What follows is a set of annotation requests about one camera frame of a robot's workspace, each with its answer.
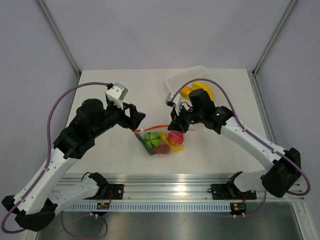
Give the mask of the clear orange-zip bag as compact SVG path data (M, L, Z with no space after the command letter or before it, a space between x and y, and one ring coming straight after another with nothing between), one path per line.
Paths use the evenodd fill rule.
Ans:
M133 131L150 156L169 155L180 152L185 147L186 133L168 130L168 125L156 125Z

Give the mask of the red apple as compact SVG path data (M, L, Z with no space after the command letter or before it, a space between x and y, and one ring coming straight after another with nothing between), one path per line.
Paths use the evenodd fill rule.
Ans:
M180 146L184 143L184 133L180 131L170 131L167 135L167 140L172 146Z

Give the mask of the green apple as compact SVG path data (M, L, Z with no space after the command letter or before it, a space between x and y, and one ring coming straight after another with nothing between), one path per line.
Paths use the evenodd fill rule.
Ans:
M157 147L161 143L161 137L158 132L146 132L143 135L143 138L146 141L146 144L149 148Z

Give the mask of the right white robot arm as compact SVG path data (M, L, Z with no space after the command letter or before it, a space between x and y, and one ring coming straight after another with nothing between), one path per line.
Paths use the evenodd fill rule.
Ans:
M239 171L227 182L227 193L239 198L244 192L266 190L281 198L300 178L301 154L295 148L280 147L239 124L235 114L225 106L215 106L209 94L203 89L189 94L191 105L183 103L169 94L166 105L172 108L168 130L186 133L190 125L203 124L207 129L222 135L252 155L263 170Z

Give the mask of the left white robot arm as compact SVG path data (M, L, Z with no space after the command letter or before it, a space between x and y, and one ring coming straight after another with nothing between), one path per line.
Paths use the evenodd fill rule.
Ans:
M95 139L119 125L134 131L146 117L134 104L122 108L112 101L107 107L99 99L87 99L76 110L69 126L61 131L53 149L33 179L16 195L5 196L2 205L24 230L39 232L46 228L65 208L84 199L111 197L109 182L100 173L91 173L87 179L68 190L53 194L53 188L65 173L95 145Z

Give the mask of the yellow bell pepper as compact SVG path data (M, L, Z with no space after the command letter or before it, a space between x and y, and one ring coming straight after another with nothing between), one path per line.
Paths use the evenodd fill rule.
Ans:
M168 139L167 139L168 134L169 134L169 132L161 132L159 135L160 135L161 139L164 141L164 143L169 145L171 152L181 151L184 148L184 142L180 146L170 145L169 142L168 142Z

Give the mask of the green spring onion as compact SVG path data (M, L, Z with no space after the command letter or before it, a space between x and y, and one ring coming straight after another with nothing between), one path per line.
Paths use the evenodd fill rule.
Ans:
M150 156L153 156L154 154L152 153L151 148L147 146L146 140L143 138L143 134L141 134L140 132L135 132L134 135L139 140L139 142L142 144L142 146L145 149L145 151Z

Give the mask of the purple grape bunch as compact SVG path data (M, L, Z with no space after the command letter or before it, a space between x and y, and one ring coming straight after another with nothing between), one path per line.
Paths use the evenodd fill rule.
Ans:
M171 152L170 146L167 144L160 144L152 147L150 150L153 155L167 155Z

